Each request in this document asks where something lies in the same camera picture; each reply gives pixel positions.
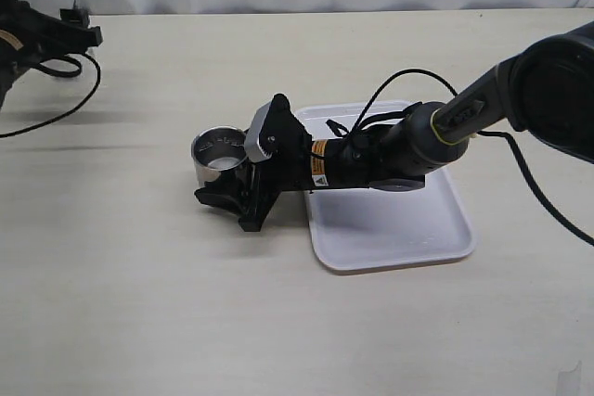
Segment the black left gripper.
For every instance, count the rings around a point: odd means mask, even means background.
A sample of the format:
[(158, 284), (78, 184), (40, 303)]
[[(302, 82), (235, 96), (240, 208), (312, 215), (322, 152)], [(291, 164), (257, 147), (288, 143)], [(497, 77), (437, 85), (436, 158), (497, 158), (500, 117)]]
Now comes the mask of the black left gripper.
[(73, 5), (55, 18), (24, 0), (1, 0), (1, 97), (28, 70), (55, 78), (75, 78), (82, 64), (75, 59), (102, 44), (102, 31), (90, 24), (89, 11)]

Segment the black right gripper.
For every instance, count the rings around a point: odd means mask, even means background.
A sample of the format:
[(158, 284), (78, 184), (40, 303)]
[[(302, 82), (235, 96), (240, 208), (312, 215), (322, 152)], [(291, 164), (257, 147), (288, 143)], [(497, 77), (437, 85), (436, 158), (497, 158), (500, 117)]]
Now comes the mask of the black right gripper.
[(265, 128), (265, 146), (272, 152), (269, 160), (252, 163), (249, 187), (241, 182), (208, 183), (194, 191), (202, 205), (233, 213), (245, 232), (262, 229), (278, 196), (285, 191), (304, 191), (313, 187), (310, 172), (312, 136), (291, 112), (283, 94), (275, 94)]

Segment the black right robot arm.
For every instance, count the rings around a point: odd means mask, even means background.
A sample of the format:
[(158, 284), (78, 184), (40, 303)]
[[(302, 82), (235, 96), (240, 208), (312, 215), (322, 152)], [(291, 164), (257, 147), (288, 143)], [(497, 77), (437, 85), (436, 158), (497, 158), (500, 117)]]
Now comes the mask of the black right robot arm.
[(277, 94), (246, 130), (214, 129), (192, 149), (196, 199), (235, 214), (247, 232), (262, 228), (289, 191), (375, 188), (418, 190), (426, 176), (456, 160), (472, 136), (508, 121), (549, 147), (593, 159), (593, 27), (545, 38), (485, 73), (449, 102), (397, 111), (363, 110), (351, 127), (328, 121), (316, 139)]

